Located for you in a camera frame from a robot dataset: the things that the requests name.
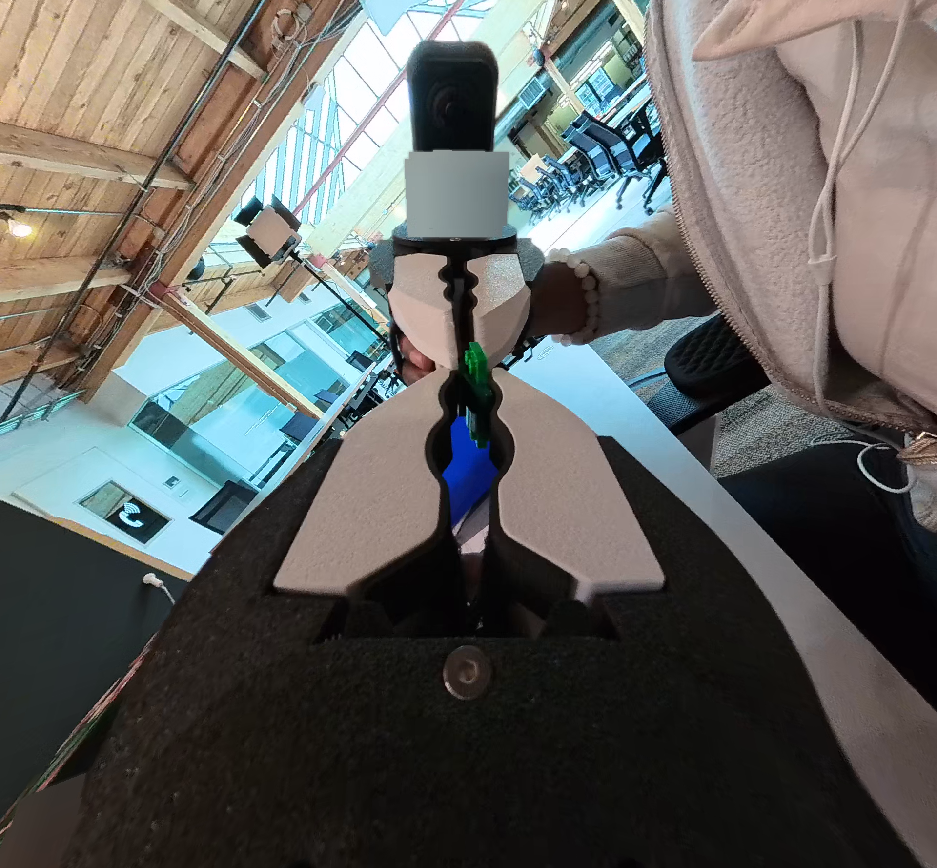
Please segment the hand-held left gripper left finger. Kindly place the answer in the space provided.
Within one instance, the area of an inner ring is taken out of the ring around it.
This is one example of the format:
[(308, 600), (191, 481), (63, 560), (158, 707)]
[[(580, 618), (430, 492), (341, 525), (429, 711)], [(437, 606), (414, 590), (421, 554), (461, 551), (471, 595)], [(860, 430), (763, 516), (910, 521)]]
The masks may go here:
[(437, 370), (369, 412), (335, 452), (274, 577), (276, 593), (372, 602), (391, 623), (463, 621), (451, 531), (453, 372)]

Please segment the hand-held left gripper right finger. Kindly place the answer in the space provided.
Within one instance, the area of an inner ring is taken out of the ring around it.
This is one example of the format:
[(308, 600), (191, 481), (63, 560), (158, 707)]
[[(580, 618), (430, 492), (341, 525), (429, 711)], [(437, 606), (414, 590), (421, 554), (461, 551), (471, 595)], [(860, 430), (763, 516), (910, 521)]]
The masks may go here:
[(600, 437), (508, 371), (493, 373), (486, 638), (616, 638), (609, 597), (665, 576)]

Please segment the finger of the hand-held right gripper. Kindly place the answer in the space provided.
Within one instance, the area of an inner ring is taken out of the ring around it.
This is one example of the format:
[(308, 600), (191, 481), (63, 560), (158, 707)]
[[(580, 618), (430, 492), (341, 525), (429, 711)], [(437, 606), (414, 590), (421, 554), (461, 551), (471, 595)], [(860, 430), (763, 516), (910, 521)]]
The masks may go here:
[(403, 255), (394, 258), (390, 288), (392, 318), (408, 341), (437, 368), (459, 365), (455, 323), (444, 255)]
[(530, 289), (517, 255), (485, 255), (466, 264), (475, 279), (470, 294), (472, 341), (496, 367), (512, 351), (529, 318)]

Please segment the bright green toy plate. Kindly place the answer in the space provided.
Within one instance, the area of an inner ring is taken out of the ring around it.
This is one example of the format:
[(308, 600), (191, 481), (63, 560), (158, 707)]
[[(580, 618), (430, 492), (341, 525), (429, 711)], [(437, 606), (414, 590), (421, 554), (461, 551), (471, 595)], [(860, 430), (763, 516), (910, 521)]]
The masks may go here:
[(459, 375), (463, 383), (463, 395), (466, 403), (485, 405), (490, 403), (491, 390), (488, 361), (484, 348), (477, 341), (471, 341), (462, 353), (459, 363)]

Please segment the person's right forearm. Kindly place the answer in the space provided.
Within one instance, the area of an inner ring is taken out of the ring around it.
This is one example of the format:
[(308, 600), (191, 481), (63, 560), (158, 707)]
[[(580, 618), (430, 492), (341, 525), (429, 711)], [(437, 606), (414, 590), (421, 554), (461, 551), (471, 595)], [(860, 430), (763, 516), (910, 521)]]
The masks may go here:
[(588, 265), (597, 295), (585, 342), (666, 321), (708, 318), (718, 310), (685, 244), (673, 203), (637, 227), (615, 229), (576, 257)]

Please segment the black desk divider panel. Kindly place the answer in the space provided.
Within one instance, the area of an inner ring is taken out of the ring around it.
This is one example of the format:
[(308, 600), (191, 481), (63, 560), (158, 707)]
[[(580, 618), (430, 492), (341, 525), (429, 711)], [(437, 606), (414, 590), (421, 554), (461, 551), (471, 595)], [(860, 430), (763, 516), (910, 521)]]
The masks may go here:
[(1, 810), (119, 682), (192, 573), (141, 561), (6, 501), (1, 516)]

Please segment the person's right hand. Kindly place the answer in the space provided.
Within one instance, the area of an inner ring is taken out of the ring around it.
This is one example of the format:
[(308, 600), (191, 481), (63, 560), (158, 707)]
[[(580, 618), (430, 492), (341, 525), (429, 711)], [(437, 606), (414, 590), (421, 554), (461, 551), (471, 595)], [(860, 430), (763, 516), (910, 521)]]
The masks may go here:
[[(595, 279), (587, 263), (570, 257), (566, 263), (546, 263), (531, 289), (530, 310), (522, 334), (527, 337), (574, 335), (587, 324), (588, 303), (584, 282)], [(433, 359), (419, 351), (399, 326), (396, 341), (400, 353), (398, 374), (405, 386), (433, 373)]]

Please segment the blue storage bin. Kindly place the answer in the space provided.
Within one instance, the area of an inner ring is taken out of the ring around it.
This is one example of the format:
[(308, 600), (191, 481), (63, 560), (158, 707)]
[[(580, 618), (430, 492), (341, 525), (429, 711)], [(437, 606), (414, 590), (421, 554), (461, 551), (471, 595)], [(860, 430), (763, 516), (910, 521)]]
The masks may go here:
[(451, 424), (451, 461), (442, 477), (449, 491), (451, 526), (455, 527), (489, 493), (498, 470), (490, 447), (481, 448), (471, 438), (467, 420), (458, 417)]

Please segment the row of black office chairs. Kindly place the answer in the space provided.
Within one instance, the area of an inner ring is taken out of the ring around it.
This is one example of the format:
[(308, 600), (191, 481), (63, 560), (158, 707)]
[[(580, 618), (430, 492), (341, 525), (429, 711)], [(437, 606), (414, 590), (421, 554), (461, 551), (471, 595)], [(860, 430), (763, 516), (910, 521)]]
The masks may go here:
[(662, 128), (650, 91), (643, 91), (618, 112), (601, 120), (589, 112), (564, 130), (568, 149), (560, 159), (537, 155), (509, 182), (509, 201), (535, 219), (551, 218), (561, 208), (584, 206), (596, 192), (616, 187), (621, 209), (628, 186), (644, 182), (642, 207), (654, 213), (654, 198), (669, 176)]

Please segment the studio panel light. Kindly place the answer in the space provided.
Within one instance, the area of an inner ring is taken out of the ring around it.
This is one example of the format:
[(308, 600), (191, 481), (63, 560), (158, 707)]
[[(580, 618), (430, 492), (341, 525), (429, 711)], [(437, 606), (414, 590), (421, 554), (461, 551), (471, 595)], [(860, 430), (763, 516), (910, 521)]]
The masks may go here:
[(327, 258), (307, 248), (301, 222), (277, 198), (269, 204), (253, 198), (233, 220), (242, 229), (236, 242), (251, 260), (262, 269), (276, 269), (275, 294), (284, 301), (320, 285), (379, 339), (389, 334), (390, 321), (380, 308)]

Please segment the black phone symbol sign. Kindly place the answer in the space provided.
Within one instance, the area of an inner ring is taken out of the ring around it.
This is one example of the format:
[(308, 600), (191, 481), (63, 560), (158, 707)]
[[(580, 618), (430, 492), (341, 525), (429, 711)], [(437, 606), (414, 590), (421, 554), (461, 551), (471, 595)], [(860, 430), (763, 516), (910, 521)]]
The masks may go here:
[(141, 545), (150, 544), (171, 523), (169, 517), (120, 487), (105, 496), (102, 506), (105, 521)]

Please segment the person's dark pants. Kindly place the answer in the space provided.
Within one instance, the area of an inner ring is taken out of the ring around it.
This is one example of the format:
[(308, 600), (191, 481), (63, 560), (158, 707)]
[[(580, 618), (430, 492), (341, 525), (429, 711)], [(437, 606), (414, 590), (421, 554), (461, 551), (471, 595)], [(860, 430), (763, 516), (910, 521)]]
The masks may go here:
[(935, 534), (917, 522), (896, 452), (826, 441), (720, 485), (931, 708), (936, 707)]

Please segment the person in beige hoodie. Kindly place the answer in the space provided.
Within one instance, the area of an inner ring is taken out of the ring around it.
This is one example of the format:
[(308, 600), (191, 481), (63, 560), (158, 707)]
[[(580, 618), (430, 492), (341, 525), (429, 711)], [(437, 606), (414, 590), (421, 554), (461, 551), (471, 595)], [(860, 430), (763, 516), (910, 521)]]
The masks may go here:
[(935, 434), (935, 0), (651, 0), (678, 222), (768, 377)]

